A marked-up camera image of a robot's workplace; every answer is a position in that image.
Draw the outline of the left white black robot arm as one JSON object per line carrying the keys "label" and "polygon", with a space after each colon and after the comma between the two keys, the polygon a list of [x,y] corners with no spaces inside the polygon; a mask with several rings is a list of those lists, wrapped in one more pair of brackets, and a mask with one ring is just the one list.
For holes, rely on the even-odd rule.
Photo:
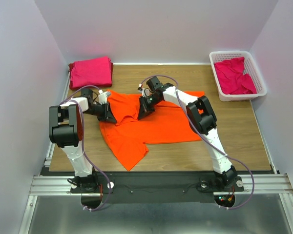
{"label": "left white black robot arm", "polygon": [[108,97],[110,91],[98,90],[90,86],[79,89],[81,95],[71,95],[59,105],[49,107],[49,139],[66,154],[74,169],[74,177],[68,182],[72,190],[92,193],[102,189],[97,177],[97,169],[89,162],[84,151],[83,114],[96,116],[100,122],[117,123]]}

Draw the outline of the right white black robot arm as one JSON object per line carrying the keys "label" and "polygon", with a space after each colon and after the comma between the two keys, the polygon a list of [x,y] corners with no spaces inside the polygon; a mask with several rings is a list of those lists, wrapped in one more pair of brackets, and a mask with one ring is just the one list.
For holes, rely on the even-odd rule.
{"label": "right white black robot arm", "polygon": [[153,112],[155,105],[162,101],[173,103],[180,107],[186,115],[189,125],[196,134],[205,142],[215,174],[215,185],[220,190],[226,190],[235,185],[238,173],[225,153],[217,131],[217,117],[206,96],[192,96],[178,89],[178,85],[163,84],[157,76],[143,80],[138,91],[139,97],[138,119],[141,120]]}

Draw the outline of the orange t shirt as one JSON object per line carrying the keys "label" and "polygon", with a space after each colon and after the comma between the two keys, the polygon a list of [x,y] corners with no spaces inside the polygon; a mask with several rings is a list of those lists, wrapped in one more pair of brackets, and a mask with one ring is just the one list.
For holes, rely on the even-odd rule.
{"label": "orange t shirt", "polygon": [[139,94],[111,92],[108,101],[115,124],[100,122],[100,131],[118,161],[131,170],[149,152],[149,144],[200,141],[188,119],[177,105],[162,101],[155,112],[138,119]]}

